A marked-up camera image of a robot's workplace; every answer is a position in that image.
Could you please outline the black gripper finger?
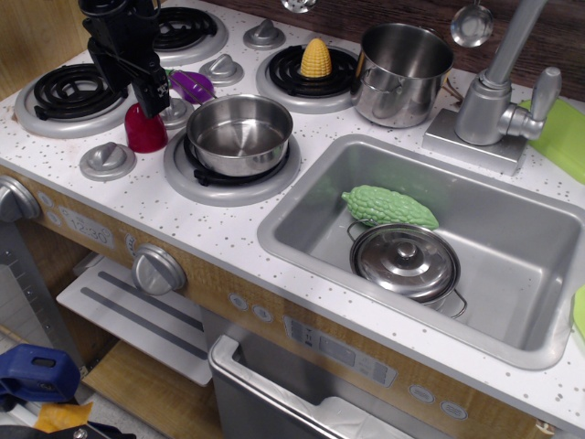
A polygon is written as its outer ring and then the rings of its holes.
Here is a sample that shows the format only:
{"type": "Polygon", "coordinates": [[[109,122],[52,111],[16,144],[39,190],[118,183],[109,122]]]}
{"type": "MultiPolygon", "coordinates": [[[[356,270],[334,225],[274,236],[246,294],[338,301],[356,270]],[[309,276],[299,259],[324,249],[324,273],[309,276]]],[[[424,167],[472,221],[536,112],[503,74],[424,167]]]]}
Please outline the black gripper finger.
{"type": "Polygon", "coordinates": [[[133,79],[133,90],[148,119],[154,118],[170,106],[168,78],[162,68],[139,73],[133,79]]]}

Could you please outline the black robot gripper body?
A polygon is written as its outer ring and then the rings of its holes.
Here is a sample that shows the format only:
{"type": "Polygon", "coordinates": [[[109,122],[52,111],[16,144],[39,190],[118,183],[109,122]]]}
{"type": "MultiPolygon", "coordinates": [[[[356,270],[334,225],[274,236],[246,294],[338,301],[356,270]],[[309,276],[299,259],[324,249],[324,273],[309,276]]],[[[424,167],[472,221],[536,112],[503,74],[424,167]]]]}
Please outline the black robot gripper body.
{"type": "Polygon", "coordinates": [[[89,32],[88,51],[96,68],[114,90],[128,85],[150,89],[160,81],[154,52],[159,35],[159,3],[151,1],[80,1],[89,32]]]}

